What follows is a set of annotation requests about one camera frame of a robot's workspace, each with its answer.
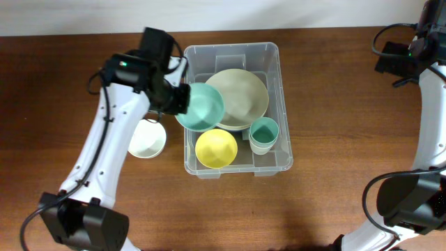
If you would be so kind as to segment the green bowl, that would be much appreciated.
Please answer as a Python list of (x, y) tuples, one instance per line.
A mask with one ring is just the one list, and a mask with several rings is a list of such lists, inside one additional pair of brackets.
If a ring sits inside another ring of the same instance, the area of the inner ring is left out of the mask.
[(220, 92), (204, 83), (190, 84), (190, 101), (186, 114), (175, 115), (184, 128), (205, 132), (220, 123), (225, 114), (225, 104)]

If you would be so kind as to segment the white bowl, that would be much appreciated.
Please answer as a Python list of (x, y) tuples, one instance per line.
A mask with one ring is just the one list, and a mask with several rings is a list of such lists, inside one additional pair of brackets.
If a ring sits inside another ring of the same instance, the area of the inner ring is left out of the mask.
[(143, 119), (133, 133), (128, 152), (137, 158), (154, 158), (164, 149), (167, 133), (160, 122)]

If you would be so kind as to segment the yellow bowl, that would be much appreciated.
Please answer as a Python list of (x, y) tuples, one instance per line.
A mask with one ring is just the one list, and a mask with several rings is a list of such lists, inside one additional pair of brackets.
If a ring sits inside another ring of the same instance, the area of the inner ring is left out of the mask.
[(221, 129), (212, 129), (199, 136), (195, 153), (198, 161), (205, 167), (221, 169), (235, 160), (238, 144), (231, 133)]

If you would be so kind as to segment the beige plate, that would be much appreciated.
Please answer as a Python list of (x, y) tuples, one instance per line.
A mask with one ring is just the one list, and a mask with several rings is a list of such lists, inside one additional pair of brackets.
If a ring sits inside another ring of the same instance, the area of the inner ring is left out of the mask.
[(225, 130), (244, 130), (251, 124), (263, 117), (267, 109), (256, 109), (255, 107), (232, 107), (225, 112), (223, 119), (217, 127)]

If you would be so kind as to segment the cream white plate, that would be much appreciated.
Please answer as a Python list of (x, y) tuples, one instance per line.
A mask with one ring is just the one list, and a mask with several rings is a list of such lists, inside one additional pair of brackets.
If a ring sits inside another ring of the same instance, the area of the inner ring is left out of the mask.
[(241, 69), (223, 70), (210, 77), (206, 84), (220, 92), (225, 112), (232, 107), (268, 109), (268, 90), (254, 73)]

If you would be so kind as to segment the green cup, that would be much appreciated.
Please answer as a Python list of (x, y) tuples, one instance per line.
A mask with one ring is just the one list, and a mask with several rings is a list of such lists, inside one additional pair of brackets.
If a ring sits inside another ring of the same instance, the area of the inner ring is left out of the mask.
[(249, 135), (256, 144), (270, 146), (277, 141), (279, 126), (274, 119), (261, 117), (253, 122), (249, 128)]

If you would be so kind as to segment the cream white cup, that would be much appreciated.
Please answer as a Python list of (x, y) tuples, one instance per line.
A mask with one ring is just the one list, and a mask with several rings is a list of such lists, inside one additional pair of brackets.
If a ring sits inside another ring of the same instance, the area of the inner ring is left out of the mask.
[(251, 145), (250, 145), (250, 148), (251, 148), (252, 152), (254, 154), (256, 154), (256, 155), (265, 155), (270, 150), (270, 149), (258, 149), (258, 148), (254, 147), (254, 146), (251, 146)]

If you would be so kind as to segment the grey cup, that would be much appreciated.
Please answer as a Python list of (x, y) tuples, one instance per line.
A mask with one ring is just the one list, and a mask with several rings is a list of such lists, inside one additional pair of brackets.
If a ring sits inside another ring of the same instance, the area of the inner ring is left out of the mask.
[(249, 135), (249, 143), (251, 146), (254, 146), (258, 149), (271, 149), (274, 144), (276, 143), (277, 139), (272, 140), (269, 143), (261, 143), (255, 140), (255, 138), (253, 138), (253, 136)]

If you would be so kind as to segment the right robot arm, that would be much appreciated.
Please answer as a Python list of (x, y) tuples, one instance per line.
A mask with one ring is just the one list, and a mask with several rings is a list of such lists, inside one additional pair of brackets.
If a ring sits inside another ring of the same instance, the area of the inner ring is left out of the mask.
[(395, 250), (409, 238), (445, 230), (445, 0), (426, 1), (409, 28), (415, 32), (410, 44), (388, 42), (373, 52), (377, 72), (400, 78), (393, 87), (413, 82), (421, 89), (413, 166), (368, 182), (362, 193), (366, 221), (339, 236), (331, 250)]

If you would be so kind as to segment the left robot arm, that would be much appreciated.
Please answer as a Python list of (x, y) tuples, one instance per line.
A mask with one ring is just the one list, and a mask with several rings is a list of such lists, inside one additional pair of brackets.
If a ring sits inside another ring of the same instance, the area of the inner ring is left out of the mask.
[(167, 32), (145, 28), (139, 47), (113, 54), (94, 74), (101, 83), (89, 135), (57, 194), (45, 192), (39, 215), (56, 243), (73, 250), (136, 250), (129, 217), (113, 210), (118, 180), (137, 124), (149, 112), (184, 114), (188, 62)]

